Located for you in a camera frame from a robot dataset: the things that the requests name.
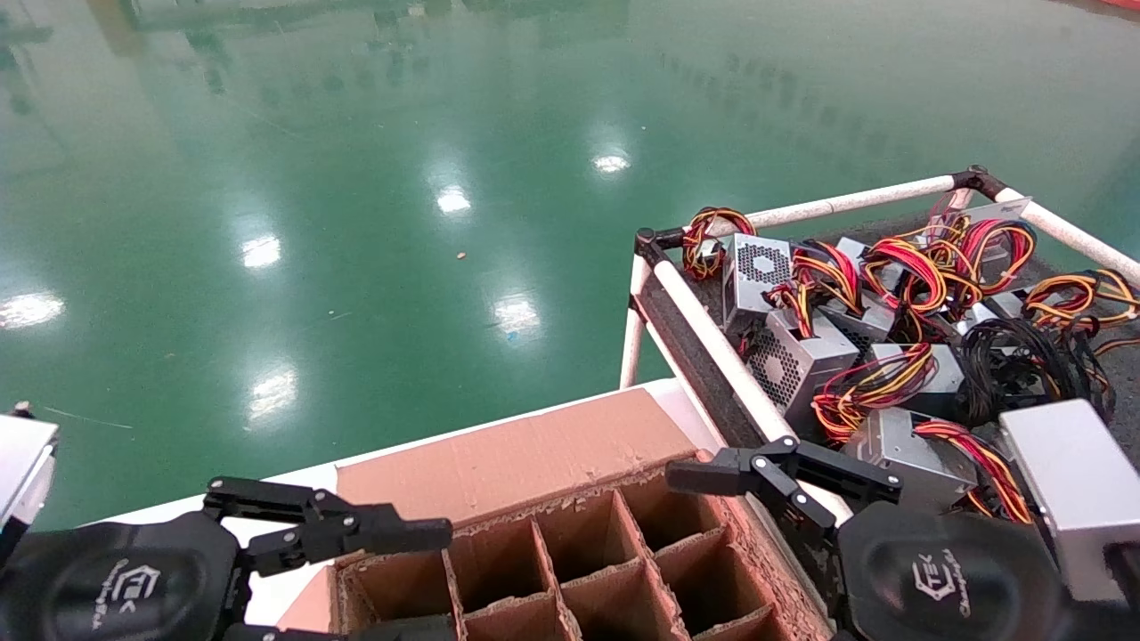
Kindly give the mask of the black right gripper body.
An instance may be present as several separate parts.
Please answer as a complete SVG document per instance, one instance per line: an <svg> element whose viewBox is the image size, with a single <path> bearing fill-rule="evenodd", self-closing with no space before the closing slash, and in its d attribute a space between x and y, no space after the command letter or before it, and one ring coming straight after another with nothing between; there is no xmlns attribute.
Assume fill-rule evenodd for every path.
<svg viewBox="0 0 1140 641"><path fill-rule="evenodd" d="M837 533L842 624L860 640L1047 640L1070 608L1039 532L876 503Z"/></svg>

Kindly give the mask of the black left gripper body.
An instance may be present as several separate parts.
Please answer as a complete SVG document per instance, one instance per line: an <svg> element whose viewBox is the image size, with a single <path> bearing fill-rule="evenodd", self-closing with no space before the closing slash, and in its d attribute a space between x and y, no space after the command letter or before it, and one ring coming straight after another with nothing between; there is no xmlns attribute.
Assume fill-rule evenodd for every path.
<svg viewBox="0 0 1140 641"><path fill-rule="evenodd" d="M215 640L249 561L210 516L33 532L3 568L5 640Z"/></svg>

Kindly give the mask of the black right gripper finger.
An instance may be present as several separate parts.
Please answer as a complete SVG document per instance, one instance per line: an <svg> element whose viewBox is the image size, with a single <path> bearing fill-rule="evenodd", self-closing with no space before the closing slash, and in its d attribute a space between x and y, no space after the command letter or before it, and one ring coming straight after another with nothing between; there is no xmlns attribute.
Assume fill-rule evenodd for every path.
<svg viewBox="0 0 1140 641"><path fill-rule="evenodd" d="M671 461L666 466L671 490L712 496L754 495L789 539L829 539L838 527L831 508L815 500L807 484L838 500L866 508L899 503L901 479L881 466L791 437L759 448L723 448L708 462Z"/></svg>

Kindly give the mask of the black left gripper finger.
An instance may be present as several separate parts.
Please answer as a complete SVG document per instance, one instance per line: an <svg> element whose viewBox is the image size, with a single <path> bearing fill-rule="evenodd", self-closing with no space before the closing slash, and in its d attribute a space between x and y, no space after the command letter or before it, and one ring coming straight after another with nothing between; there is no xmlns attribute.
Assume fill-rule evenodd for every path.
<svg viewBox="0 0 1140 641"><path fill-rule="evenodd" d="M252 573L268 577L292 573L309 563L370 553L402 555L451 545L451 520L406 520L390 503L358 506L333 490L298 484L217 477L207 487L204 514L217 524L244 519L286 524L286 529L249 539L241 560Z"/></svg>
<svg viewBox="0 0 1140 641"><path fill-rule="evenodd" d="M456 638L457 632L449 615L386 620L370 628L349 633L270 628L245 623L235 624L223 632L223 640L456 640Z"/></svg>

